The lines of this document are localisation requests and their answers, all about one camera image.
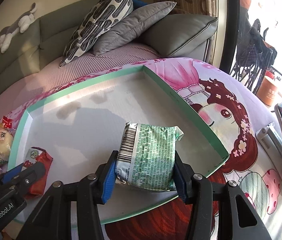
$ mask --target black and white patterned pillow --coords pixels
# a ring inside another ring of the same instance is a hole
[[[64,49],[60,67],[91,49],[100,35],[116,25],[132,10],[132,0],[100,0],[72,34],[68,45]]]

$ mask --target gray pillow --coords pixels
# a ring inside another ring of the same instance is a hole
[[[165,17],[175,5],[175,2],[157,2],[134,10],[100,36],[93,46],[93,54],[101,55],[129,43]]]
[[[198,45],[212,37],[217,27],[216,17],[172,14],[144,32],[139,41],[155,49],[161,57],[187,57]]]

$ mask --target sofa armrest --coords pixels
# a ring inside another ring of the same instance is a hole
[[[187,57],[214,35],[218,18],[199,14],[173,14],[147,29],[140,42],[155,49],[162,57]]]

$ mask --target pillow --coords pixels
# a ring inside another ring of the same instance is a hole
[[[98,37],[133,10],[132,0],[100,0],[74,31],[65,47],[60,67],[92,48]]]
[[[101,55],[129,43],[166,16],[175,5],[175,2],[157,2],[134,10],[98,39],[93,54]]]
[[[134,10],[148,4],[148,3],[143,2],[141,0],[132,0],[132,2],[133,2],[133,9]]]
[[[155,49],[162,58],[187,57],[197,46],[212,37],[217,27],[216,17],[172,14],[142,33],[139,41]]]

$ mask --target orange container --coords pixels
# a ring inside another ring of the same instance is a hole
[[[268,70],[265,72],[265,75],[270,77],[270,78],[272,78],[272,79],[275,78],[275,75],[273,73],[271,73],[270,71],[268,71]]]
[[[264,76],[256,96],[266,105],[272,106],[277,91],[278,87],[276,86],[275,81],[268,76]]]

